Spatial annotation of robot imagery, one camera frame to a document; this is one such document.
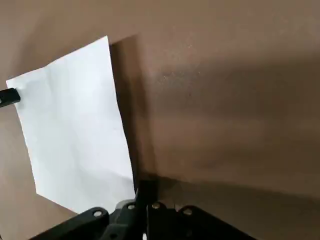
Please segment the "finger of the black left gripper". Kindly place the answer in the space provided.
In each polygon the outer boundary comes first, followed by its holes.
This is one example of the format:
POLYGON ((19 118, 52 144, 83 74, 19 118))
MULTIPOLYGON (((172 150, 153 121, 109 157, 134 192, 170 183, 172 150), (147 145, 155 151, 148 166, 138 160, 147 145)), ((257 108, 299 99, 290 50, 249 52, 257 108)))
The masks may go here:
POLYGON ((7 88, 0 91, 0 107, 13 105, 21 101, 21 97, 15 88, 7 88))

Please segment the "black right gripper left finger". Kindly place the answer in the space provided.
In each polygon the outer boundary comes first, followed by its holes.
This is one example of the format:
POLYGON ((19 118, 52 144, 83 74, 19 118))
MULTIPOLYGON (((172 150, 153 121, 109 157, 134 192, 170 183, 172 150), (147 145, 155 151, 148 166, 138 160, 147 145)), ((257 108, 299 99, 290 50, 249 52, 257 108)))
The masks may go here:
POLYGON ((93 207, 42 233, 33 240, 142 240, 147 230, 149 182, 138 184, 134 199, 118 203, 112 213, 93 207))

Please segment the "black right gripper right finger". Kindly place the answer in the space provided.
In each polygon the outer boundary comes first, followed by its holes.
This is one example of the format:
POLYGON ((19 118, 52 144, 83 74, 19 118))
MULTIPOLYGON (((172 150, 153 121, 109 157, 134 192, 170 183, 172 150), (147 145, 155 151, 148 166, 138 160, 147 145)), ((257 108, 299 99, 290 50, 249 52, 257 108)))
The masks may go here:
POLYGON ((253 240, 225 221, 194 206, 168 208, 158 200, 158 183, 147 182, 148 240, 253 240))

